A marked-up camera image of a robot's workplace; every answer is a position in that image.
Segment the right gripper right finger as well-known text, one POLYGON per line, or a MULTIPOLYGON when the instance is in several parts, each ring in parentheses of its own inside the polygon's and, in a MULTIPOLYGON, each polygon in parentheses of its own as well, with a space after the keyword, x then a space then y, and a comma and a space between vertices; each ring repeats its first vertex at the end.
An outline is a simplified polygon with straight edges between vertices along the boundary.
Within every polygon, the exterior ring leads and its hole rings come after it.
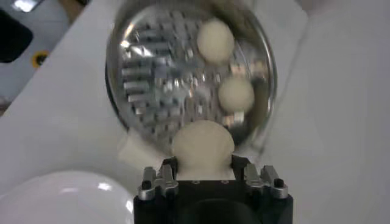
POLYGON ((244 181, 249 192, 263 193, 268 189, 273 198, 281 200, 288 198, 288 187, 273 166, 265 165, 258 172, 255 164, 248 158, 232 155, 231 168, 236 180, 244 181))

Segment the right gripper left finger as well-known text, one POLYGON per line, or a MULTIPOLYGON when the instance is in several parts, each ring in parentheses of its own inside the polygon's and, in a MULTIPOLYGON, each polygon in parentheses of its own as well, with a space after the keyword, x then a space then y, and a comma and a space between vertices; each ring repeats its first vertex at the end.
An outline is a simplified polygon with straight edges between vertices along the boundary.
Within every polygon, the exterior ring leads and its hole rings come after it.
POLYGON ((158 172, 153 167, 145 167, 143 180, 138 187, 138 198, 142 201, 153 200, 157 190, 165 198, 175 197, 179 192, 179 182, 176 180, 177 171, 176 157, 164 159, 158 172))

